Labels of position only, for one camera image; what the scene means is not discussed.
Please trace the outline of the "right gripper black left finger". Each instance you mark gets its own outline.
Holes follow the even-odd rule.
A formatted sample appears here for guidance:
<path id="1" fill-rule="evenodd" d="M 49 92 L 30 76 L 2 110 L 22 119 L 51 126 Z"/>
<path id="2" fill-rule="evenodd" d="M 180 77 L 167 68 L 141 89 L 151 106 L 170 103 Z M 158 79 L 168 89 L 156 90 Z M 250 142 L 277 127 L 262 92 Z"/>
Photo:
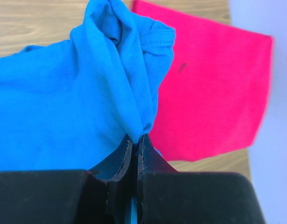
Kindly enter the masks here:
<path id="1" fill-rule="evenodd" d="M 124 176 L 130 165 L 132 148 L 132 141 L 125 135 L 119 146 L 89 171 L 95 178 L 106 182 L 120 174 Z"/>

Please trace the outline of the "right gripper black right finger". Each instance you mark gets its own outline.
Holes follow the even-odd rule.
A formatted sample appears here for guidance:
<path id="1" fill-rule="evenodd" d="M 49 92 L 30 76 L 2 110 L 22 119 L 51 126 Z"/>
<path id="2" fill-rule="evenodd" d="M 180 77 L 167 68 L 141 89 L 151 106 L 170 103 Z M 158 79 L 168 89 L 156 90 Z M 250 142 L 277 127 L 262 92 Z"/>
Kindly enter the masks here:
<path id="1" fill-rule="evenodd" d="M 137 179 L 141 180 L 146 172 L 177 173 L 155 150 L 148 134 L 143 135 L 139 141 Z"/>

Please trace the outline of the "blue t shirt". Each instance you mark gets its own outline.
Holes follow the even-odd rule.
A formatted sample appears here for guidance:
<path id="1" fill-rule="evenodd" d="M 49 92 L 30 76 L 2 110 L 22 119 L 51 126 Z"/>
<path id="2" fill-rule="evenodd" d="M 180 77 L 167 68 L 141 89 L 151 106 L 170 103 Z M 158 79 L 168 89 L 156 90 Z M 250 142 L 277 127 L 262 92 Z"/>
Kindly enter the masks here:
<path id="1" fill-rule="evenodd" d="M 140 138 L 175 30 L 120 0 L 89 1 L 68 40 L 0 58 L 0 224 L 136 224 Z M 125 175 L 89 171 L 128 135 Z"/>

